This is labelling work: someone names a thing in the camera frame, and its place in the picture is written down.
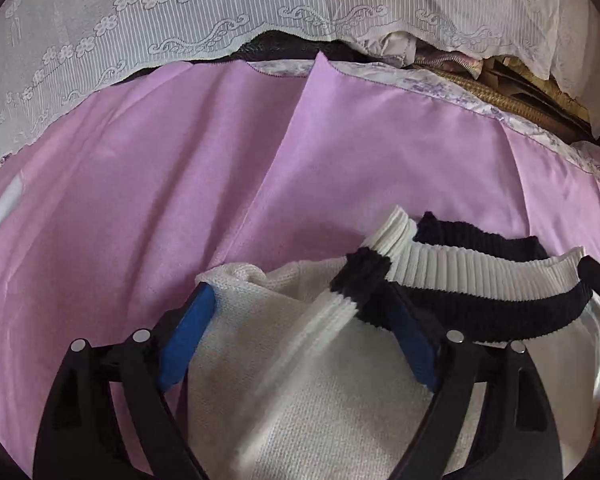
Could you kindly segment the white knit sweater black trim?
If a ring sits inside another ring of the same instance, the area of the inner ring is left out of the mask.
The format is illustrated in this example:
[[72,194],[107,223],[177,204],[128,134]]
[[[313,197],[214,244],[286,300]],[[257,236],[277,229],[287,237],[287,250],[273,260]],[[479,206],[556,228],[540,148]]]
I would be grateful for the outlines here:
[[[446,326],[528,341],[573,468],[600,407],[600,298],[575,278],[584,249],[551,257],[535,237],[402,209],[366,246]],[[344,265],[237,262],[199,275],[217,307],[189,365],[188,442],[211,477],[376,479],[414,437],[431,394],[390,331],[332,290]]]

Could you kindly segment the stacked bedding under lace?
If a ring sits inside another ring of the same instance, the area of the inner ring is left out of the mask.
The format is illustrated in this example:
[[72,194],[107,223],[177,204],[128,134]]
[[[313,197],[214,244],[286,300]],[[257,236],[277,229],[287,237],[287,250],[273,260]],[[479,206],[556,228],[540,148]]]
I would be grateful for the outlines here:
[[[319,52],[338,62],[376,61],[340,40],[307,40],[286,32],[263,32],[228,58],[248,62],[309,60]],[[395,61],[393,65],[402,72],[416,68],[429,70],[488,104],[534,122],[565,142],[594,138],[586,107],[561,91],[554,78],[538,78],[514,56],[475,60],[459,52],[443,52],[429,44],[418,44],[413,64]]]

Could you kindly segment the purple bed sheet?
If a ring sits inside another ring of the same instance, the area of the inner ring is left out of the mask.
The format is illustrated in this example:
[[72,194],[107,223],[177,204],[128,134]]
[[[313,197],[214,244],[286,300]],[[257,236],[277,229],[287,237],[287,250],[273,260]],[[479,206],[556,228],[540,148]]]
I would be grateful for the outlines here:
[[[334,292],[396,338],[366,246],[395,209],[600,263],[600,165],[425,72],[319,56],[173,63],[90,96],[0,170],[0,479],[33,478],[73,340],[120,344],[226,263],[341,258]],[[600,479],[600,439],[560,479]]]

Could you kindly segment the white lace cover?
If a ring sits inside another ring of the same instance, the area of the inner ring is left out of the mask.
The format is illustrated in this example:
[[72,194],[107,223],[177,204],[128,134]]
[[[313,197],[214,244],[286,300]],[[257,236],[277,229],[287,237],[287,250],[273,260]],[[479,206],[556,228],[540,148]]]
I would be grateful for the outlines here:
[[581,102],[600,133],[592,0],[5,0],[0,165],[93,92],[144,68],[222,58],[269,30],[392,63],[410,63],[421,41],[471,58],[513,55]]

